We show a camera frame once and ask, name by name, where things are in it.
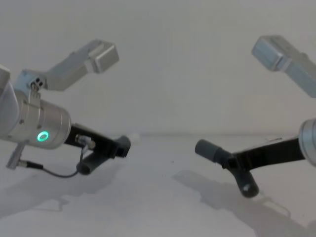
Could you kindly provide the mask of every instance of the white wall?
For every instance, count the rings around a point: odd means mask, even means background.
[[[314,0],[2,0],[0,63],[49,69],[93,38],[120,63],[43,97],[107,133],[289,133],[316,101],[252,56],[282,34],[316,60]]]

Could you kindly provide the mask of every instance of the silver cylindrical joint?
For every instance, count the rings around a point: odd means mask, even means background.
[[[55,149],[67,139],[71,129],[69,113],[54,104],[40,101],[40,106],[27,102],[20,91],[15,91],[19,107],[19,120],[8,136],[3,139],[12,142],[27,141],[27,145]]]
[[[301,125],[299,143],[305,159],[316,166],[316,119],[307,120]]]

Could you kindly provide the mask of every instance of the green light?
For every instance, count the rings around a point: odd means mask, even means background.
[[[47,131],[40,132],[38,134],[38,141],[44,142],[49,138],[49,133]]]

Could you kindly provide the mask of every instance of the white table surface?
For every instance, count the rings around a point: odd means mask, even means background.
[[[316,169],[307,161],[254,170],[261,193],[245,199],[229,172],[194,152],[200,138],[233,152],[272,137],[142,137],[128,159],[69,180],[7,170],[14,145],[1,142],[0,236],[316,236]],[[27,148],[24,158],[70,173],[79,150]]]

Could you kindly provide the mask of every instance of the robotic arm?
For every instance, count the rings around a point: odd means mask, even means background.
[[[310,97],[316,98],[316,65],[305,53],[299,52],[282,36],[259,37],[252,55],[269,71],[285,72]],[[229,153],[205,140],[200,140],[195,152],[229,170],[236,179],[241,194],[255,197],[259,188],[250,170],[266,165],[306,159],[316,166],[316,119],[305,121],[299,136],[237,153]]]
[[[101,74],[119,61],[113,43],[95,39],[71,53],[47,72],[25,69],[15,86],[10,72],[0,67],[0,138],[17,143],[7,168],[17,166],[44,169],[43,165],[21,160],[24,147],[56,149],[62,144],[80,147],[81,160],[76,173],[89,174],[109,158],[126,157],[129,138],[109,139],[79,124],[69,113],[40,97],[40,90],[64,91],[89,73]],[[93,152],[83,159],[87,150]]]

